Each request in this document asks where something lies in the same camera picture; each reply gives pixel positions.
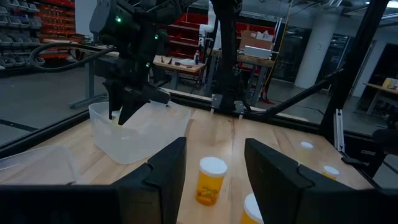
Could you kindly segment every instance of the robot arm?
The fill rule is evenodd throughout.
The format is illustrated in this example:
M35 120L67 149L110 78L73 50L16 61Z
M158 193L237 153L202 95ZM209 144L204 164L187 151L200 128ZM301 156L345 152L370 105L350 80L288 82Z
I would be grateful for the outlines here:
M90 31L98 34L104 44L113 45L119 58L105 77L109 94L109 119L121 110L119 124L124 124L145 103L167 104L170 95L147 81L158 46L168 39L159 24L171 24L183 10L196 0L107 0L100 1L90 22ZM234 107L238 82L233 75L236 64L235 22L242 0L211 0L220 20L223 47L224 96L221 106Z

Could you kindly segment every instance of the workbench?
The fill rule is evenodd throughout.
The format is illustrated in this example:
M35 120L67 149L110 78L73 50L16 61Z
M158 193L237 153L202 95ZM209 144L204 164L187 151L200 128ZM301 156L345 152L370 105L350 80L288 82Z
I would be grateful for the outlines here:
M392 93L392 94L398 95L398 90L392 90L392 89L389 89L389 88L385 88L385 87L383 87L383 86L379 86L379 85L375 85L375 84L370 84L370 83L364 83L364 85L369 86L369 87L371 87L371 88L375 88L375 89L377 90L377 92L376 92L376 94L374 95L374 98L373 98L373 100L372 100L371 104L369 105L369 108L368 108L368 110L367 110L367 112L366 112L367 115L372 114L372 112L373 112L373 110L374 110L374 107L375 107L375 105L376 105L376 103L377 103L378 100L385 101L385 102L390 103L390 104L392 104L392 105L396 105L396 104L397 104L397 101L396 101L396 100L392 100L392 99L390 99L390 98L383 97L383 96L381 95L381 93L382 93L382 92L387 92L387 93Z
M216 70L216 62L219 58L221 58L221 56L222 56L221 51L219 51L219 50L211 51L210 71L209 71L209 74L207 75L207 82L205 85L205 93L208 96L210 96L212 94L211 84L213 83L214 72ZM268 68L274 66L275 62L272 60L267 60L267 59L248 56L248 55L240 55L240 54L238 54L237 60L238 60L238 62L248 63L248 64L251 64L254 66L258 65L261 67L260 74L257 79L256 89L254 90L253 98L250 102L251 106L256 106L256 103L257 103L260 93L261 93L262 84L264 83L264 80L267 75ZM255 70L256 69L253 67L253 69L251 70L251 73L250 73L248 89L246 90L246 99L249 96L250 88L254 82Z
M190 109L192 116L185 131L187 169L178 213L180 223L240 222L244 199L252 192L244 160L246 138L257 139L319 173L323 166L333 166L340 172L337 181L354 189L372 188L355 168L341 161L341 154L324 137ZM302 141L313 144L313 149L304 149L300 145ZM77 184L111 184L147 160L130 165L114 162L93 144L90 120L42 142L35 148L51 145L62 145L70 149L81 173ZM194 198L199 161L205 156L219 157L229 166L218 202L211 207L199 204Z
M77 42L71 42L69 40L53 40L53 39L45 39L44 42L46 43L71 43L71 44L77 44ZM107 49L108 46L105 45L99 45L96 46L97 49ZM94 52L90 51L90 50L86 50L86 49L80 49L83 52L86 52L88 54L92 54ZM119 57L119 52L110 52L108 54L106 54L106 56L109 57ZM180 71L183 72L192 72L195 73L199 70L201 70L204 66L206 66L204 63L199 63L198 65L192 65L190 67L187 67L186 65L175 65L174 62L180 60L181 58L174 58L174 57L163 57L163 61L161 59L161 56L156 55L154 58L154 65L162 67L162 68L166 68L169 70L174 70L173 74L172 74L172 79L170 82L170 87L173 90L177 89L177 85L178 85L178 79L180 76ZM77 108L79 106L82 105L88 105L90 103L93 103L97 100L99 100L100 98L103 98L106 96L106 93L102 93L99 95L94 95L94 78L95 78L95 60L92 60L88 63L85 64L85 69L86 69L86 88L85 88L85 99L83 100L79 100L77 102L73 102L69 104L69 107L74 109Z

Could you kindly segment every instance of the green led light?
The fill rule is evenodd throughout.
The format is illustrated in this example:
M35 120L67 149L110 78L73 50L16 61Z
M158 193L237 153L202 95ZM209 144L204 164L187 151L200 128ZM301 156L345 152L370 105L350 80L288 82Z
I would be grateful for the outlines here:
M116 16L116 18L115 18L115 20L116 20L116 22L122 22L122 18L120 18L119 16Z

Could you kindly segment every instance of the table leg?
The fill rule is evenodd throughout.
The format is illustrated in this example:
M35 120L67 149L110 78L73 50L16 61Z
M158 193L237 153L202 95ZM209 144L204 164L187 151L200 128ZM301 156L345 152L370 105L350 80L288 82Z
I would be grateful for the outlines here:
M180 78L180 71L174 70L174 73L172 75L172 81L170 83L170 87L172 90L177 90L177 85L178 85L178 79Z
M256 90L254 90L253 99L251 100L251 106L256 106L257 100L259 99L260 96L262 84L264 84L264 79L266 77L267 70L268 70L267 66L261 67L260 75L256 84Z
M377 100L378 100L379 97L380 97L380 92L381 92L380 90L377 90L376 95L374 95L374 98L373 98L373 100L372 100L372 103L369 105L369 108L368 108L368 110L367 110L367 112L366 112L367 115L372 114L373 109L374 109L374 107L375 107L375 105L376 105L376 103L377 103Z
M79 100L69 104L69 108L74 109L83 105L93 103L106 96L106 93L100 95L94 95L94 60L86 63L86 89L85 89L85 99Z
M250 78L249 78L249 82L248 82L248 87L246 88L246 94L245 94L245 97L244 97L245 100L249 99L250 89L251 89L251 86L253 85L253 80L254 80L253 78L254 78L254 74L256 72L256 68L257 68L257 65L253 65L253 68L250 71Z
M211 56L209 74L208 74L207 82L205 85L206 96L211 95L211 84L213 83L213 75L214 75L214 70L216 67L216 61L217 61L217 57Z

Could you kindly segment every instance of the cardboard box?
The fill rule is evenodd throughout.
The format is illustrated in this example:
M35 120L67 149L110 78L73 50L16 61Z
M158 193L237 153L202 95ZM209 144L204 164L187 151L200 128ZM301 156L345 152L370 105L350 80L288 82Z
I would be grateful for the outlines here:
M244 49L244 46L258 47L262 49L270 50L272 48L272 39L273 35L269 35L268 33L260 33L256 31L244 30L242 32L242 40L240 49Z

